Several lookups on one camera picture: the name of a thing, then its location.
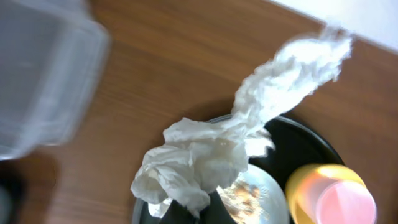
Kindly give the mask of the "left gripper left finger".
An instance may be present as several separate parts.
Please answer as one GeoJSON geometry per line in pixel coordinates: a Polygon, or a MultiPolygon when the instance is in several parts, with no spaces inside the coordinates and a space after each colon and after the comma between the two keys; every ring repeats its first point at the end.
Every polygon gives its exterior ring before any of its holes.
{"type": "Polygon", "coordinates": [[[185,207],[176,201],[172,201],[165,215],[161,218],[160,224],[200,224],[185,207]]]}

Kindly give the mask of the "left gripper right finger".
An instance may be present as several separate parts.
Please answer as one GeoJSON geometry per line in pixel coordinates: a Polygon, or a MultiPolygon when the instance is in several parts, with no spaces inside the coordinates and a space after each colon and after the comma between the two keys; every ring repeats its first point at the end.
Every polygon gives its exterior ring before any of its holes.
{"type": "Polygon", "coordinates": [[[200,212],[199,224],[236,224],[217,191],[209,194],[211,202],[200,212]]]}

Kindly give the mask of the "peanut shells and rice scraps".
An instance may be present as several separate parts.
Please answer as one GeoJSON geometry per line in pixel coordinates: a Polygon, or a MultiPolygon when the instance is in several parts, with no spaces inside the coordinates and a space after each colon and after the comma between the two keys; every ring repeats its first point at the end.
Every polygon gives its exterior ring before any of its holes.
{"type": "Polygon", "coordinates": [[[218,187],[217,192],[236,223],[260,224],[269,220],[269,213],[264,208],[269,191],[264,187],[238,180],[228,188],[218,187]]]}

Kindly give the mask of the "grey plate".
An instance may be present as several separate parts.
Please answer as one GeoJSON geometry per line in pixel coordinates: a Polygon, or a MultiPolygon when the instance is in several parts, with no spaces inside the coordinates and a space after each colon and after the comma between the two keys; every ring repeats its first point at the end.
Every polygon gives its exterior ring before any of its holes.
{"type": "Polygon", "coordinates": [[[161,223],[289,223],[279,184],[264,170],[150,164],[131,185],[161,223]]]}

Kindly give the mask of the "white napkin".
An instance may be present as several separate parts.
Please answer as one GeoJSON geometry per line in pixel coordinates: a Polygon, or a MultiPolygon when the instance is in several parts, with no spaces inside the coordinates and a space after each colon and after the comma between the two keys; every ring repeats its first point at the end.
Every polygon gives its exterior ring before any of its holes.
{"type": "Polygon", "coordinates": [[[231,117],[217,123],[183,118],[164,130],[164,144],[146,152],[131,192],[150,204],[174,200],[193,216],[210,194],[227,188],[252,157],[274,148],[265,125],[296,107],[328,81],[350,57],[353,36],[333,26],[318,37],[288,41],[238,88],[231,117]]]}

